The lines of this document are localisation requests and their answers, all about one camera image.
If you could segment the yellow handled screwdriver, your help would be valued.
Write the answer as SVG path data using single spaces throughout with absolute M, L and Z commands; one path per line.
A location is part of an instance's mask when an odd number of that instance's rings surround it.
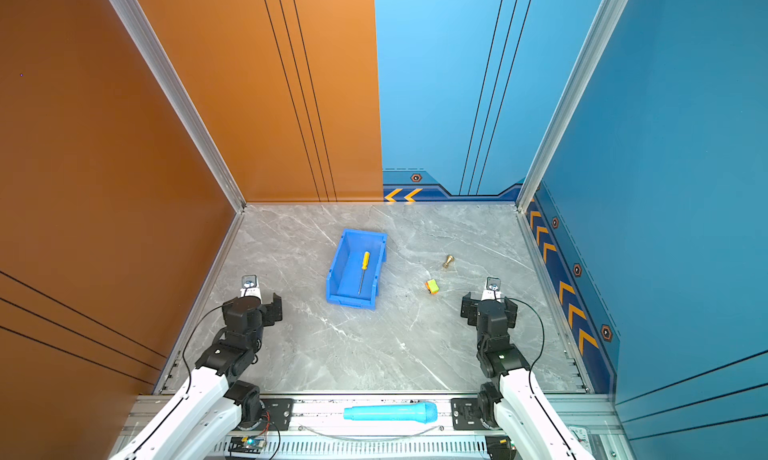
M 365 251 L 363 254 L 362 264 L 361 264 L 361 275 L 360 275 L 358 290 L 357 290 L 358 295 L 362 295 L 362 289 L 365 283 L 365 276 L 370 264 L 370 257 L 371 257 L 370 251 Z

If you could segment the green orange toy car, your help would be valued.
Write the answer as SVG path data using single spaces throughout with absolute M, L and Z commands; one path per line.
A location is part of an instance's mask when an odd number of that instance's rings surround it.
M 437 294 L 439 292 L 439 286 L 437 282 L 434 279 L 430 279 L 425 283 L 425 286 L 427 290 L 432 294 Z

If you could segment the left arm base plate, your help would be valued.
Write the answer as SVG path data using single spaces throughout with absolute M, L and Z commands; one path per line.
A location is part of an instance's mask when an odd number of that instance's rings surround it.
M 237 427 L 240 431 L 262 432 L 278 430 L 288 431 L 293 415 L 295 401 L 289 397 L 272 397 L 261 399 L 260 417 L 253 421 L 242 421 Z

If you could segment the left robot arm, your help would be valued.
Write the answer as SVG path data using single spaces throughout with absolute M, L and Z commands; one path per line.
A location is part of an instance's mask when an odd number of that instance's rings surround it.
M 265 304 L 251 287 L 221 312 L 224 327 L 185 384 L 114 459 L 203 459 L 236 428 L 269 426 L 259 387 L 241 375 L 257 363 L 264 329 L 283 320 L 282 298 Z

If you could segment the blue plastic bin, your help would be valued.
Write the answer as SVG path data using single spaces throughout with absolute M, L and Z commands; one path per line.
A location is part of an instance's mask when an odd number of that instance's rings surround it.
M 345 229 L 326 277 L 326 300 L 344 307 L 375 310 L 381 269 L 386 262 L 385 233 Z M 362 258 L 370 251 L 370 264 L 362 295 L 357 294 Z

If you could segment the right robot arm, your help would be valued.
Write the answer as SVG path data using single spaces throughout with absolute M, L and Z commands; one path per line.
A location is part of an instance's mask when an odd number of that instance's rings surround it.
M 592 459 L 543 393 L 535 363 L 511 340 L 519 303 L 494 290 L 462 297 L 460 316 L 476 328 L 476 358 L 488 379 L 477 395 L 480 419 L 502 430 L 524 459 Z

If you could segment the right black electronics box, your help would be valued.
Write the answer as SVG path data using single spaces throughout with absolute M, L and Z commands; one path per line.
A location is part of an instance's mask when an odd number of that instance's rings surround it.
M 490 460 L 515 460 L 517 448 L 508 437 L 486 436 L 486 452 Z

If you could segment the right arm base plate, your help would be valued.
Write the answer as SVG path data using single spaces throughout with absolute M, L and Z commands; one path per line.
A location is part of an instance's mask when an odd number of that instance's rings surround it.
M 496 430 L 482 417 L 476 397 L 452 398 L 450 400 L 451 420 L 456 431 Z

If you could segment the light blue plastic tube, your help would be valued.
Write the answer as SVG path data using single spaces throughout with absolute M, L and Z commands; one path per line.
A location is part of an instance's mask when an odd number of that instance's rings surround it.
M 433 402 L 354 406 L 344 409 L 343 418 L 349 421 L 413 421 L 429 424 L 437 421 L 438 409 Z

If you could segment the green circuit board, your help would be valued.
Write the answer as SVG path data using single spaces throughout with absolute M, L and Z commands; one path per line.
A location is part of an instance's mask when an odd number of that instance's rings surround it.
M 267 440 L 257 436 L 231 437 L 227 447 L 227 456 L 235 454 L 261 454 L 267 446 Z

